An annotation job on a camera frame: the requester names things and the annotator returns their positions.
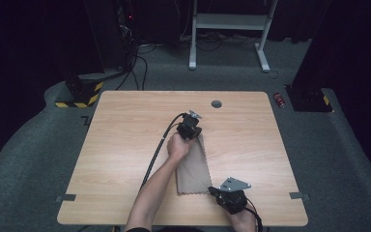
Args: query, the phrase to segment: shelf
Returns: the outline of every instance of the shelf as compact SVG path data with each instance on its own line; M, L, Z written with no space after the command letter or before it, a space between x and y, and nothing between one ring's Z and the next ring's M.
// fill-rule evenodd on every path
M197 14L197 28L264 30L266 15Z

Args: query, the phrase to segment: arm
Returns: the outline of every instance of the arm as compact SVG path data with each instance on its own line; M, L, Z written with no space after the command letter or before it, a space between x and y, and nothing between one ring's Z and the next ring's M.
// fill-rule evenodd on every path
M152 230L153 220L164 199L170 178L188 154L193 142L194 139L183 141L177 132L171 136L167 143L169 157L138 193L128 216L125 231L135 227Z
M255 211L252 206L249 204L246 205L246 208ZM249 211L243 210L237 214L231 215L226 210L225 214L231 220L234 230L236 232L256 232L256 219Z

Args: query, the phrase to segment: sleeve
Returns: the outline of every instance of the sleeve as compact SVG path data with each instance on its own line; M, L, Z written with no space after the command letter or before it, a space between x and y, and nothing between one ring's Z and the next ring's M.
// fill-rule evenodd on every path
M128 232L151 232L151 231L145 228L137 227L128 230Z

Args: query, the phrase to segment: wooden table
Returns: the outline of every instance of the wooden table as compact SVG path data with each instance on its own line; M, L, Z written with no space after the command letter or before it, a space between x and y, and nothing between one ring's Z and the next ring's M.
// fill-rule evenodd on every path
M222 102L220 108L212 101ZM265 226L303 226L307 215L268 96L262 92L103 92L58 221L126 224L156 147L170 122L189 109L200 114L213 185L227 177L250 183L245 195ZM167 158L164 143L152 174ZM178 195L175 176L155 225L229 225L209 194Z

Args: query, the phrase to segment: cable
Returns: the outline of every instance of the cable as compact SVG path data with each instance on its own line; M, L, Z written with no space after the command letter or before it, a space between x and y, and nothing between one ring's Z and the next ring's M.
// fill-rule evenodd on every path
M132 73L133 76L134 76L135 87L137 88L137 90L140 90L140 89L138 88L137 75L134 73L134 70L131 70L131 73Z
M90 227L90 225L85 225L85 226L81 227L79 230L77 230L76 232L82 232L83 230L85 230L89 227Z
M123 79L122 83L120 83L120 85L116 88L116 90L119 90L120 87L122 87L122 85L125 83L126 79L127 79L128 76L130 75L130 73L131 73L131 71L129 71L129 72L126 74L126 76L125 76L125 78Z
M175 124L175 125L171 126L170 130L171 130L172 128L178 126L178 125L179 125L179 124Z
M151 46L151 45L153 46L153 48L151 50L138 52L138 54L147 54L147 53L150 53L150 52L156 50L157 45L155 43L153 43L153 44L144 44L144 45L140 45L139 47L146 47L146 46Z
M191 12L191 1L188 1L188 14L187 14L187 17L186 17L185 30L183 31L183 34L180 36L180 39L186 33L186 28L188 27L188 21L189 21L190 12Z
M144 176L144 179L143 179L143 183L141 184L141 187L140 189L143 188L144 185L146 185L146 182L147 180L149 179L149 175L150 175L150 172L152 171L152 168L153 168L153 165L155 164L155 161L156 161L156 158L157 158L157 155L158 155L158 152L159 150L161 149L161 146L162 144L164 143L164 140L165 140L165 137L167 136L168 132L170 132L170 130L173 128L173 124L174 122L176 122L176 120L180 117L184 117L185 116L185 113L181 113L179 115L177 115L173 121L170 123L170 125L168 126L167 130L165 131L164 135L162 136L160 142L158 143L158 146L156 148L156 151L155 151L155 154L153 155L153 158L152 160L150 161L150 164L149 164L149 168L147 169L147 172L146 172L146 175Z
M198 46L198 45L196 47L200 50L203 50L203 51L215 51L222 46L222 39L219 37L218 34L214 34L212 36L206 37L204 39L204 42L206 42L206 43L218 43L219 42L219 43L218 43L218 46L216 46L215 48L212 48L212 49L205 49L205 48L202 48L201 46Z
M226 41L223 40L222 43L224 45L245 45L245 44L255 44L255 42L257 42L258 40L259 40L259 38L245 37L240 42L226 42Z
M144 64L146 65L146 70L144 71L144 75L143 75L143 84L141 85L141 90L144 90L144 84L146 83L146 75L147 75L147 70L148 70L149 66L147 64L146 59L144 59L141 56L137 56L137 58L139 58L140 60L144 61Z
M255 206L252 203L252 201L250 201L247 197L245 199L251 204L252 208L254 208L254 211L252 211L251 209L248 209L246 207L245 207L245 209L247 211L249 211L252 215L255 216L255 218L257 219L257 224L258 224L258 232L262 232L263 231L263 224L262 224L261 218L257 214L257 209L255 209Z
M174 2L174 5L176 5L176 9L177 9L177 12L179 13L179 16L182 16L182 14L180 14L179 5L177 5L176 0L173 0L173 2Z

